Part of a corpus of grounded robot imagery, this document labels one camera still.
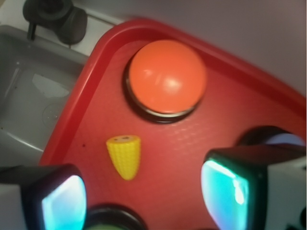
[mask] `black knob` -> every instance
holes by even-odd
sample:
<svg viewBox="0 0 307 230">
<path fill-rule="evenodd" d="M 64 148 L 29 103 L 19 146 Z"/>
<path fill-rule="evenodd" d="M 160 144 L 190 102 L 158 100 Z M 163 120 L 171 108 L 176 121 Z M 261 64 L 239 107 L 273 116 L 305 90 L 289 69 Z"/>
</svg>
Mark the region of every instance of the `black knob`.
<svg viewBox="0 0 307 230">
<path fill-rule="evenodd" d="M 63 9 L 63 0 L 41 0 L 39 8 L 46 13 L 56 13 Z"/>
</svg>

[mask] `toy corn cob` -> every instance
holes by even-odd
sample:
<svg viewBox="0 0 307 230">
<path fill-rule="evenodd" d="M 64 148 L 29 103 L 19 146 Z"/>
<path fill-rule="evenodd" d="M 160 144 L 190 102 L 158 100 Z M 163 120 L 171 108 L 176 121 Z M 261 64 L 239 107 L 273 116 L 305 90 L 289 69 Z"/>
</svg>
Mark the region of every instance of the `toy corn cob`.
<svg viewBox="0 0 307 230">
<path fill-rule="evenodd" d="M 138 172 L 141 158 L 141 139 L 134 135 L 123 135 L 109 139 L 107 150 L 120 176 L 129 181 Z"/>
</svg>

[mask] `plastic toy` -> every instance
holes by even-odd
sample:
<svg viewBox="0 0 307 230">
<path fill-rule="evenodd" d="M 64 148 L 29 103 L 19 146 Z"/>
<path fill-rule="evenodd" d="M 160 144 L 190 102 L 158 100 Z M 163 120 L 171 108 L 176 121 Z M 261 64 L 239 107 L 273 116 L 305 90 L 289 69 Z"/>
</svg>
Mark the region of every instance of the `plastic toy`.
<svg viewBox="0 0 307 230">
<path fill-rule="evenodd" d="M 197 108 L 167 126 L 142 119 L 122 91 L 128 61 L 146 44 L 164 39 L 176 39 L 196 50 L 208 74 L 205 96 Z M 149 229 L 214 229 L 200 188 L 204 155 L 214 147 L 235 145 L 244 131 L 262 124 L 306 139 L 306 98 L 204 41 L 138 19 L 114 26 L 98 41 L 40 163 L 77 165 L 89 207 L 124 204 L 137 210 Z M 119 177 L 104 147 L 105 140 L 118 134 L 142 138 L 141 173 L 129 182 Z"/>
<path fill-rule="evenodd" d="M 120 176 L 132 180 L 139 169 L 141 139 L 134 135 L 123 135 L 109 139 L 106 146 L 114 167 Z"/>
<path fill-rule="evenodd" d="M 74 165 L 0 167 L 0 229 L 81 230 L 86 205 Z"/>
<path fill-rule="evenodd" d="M 209 151 L 201 187 L 220 229 L 306 229 L 306 147 L 289 135 L 262 126 L 246 133 L 241 146 Z"/>
</svg>

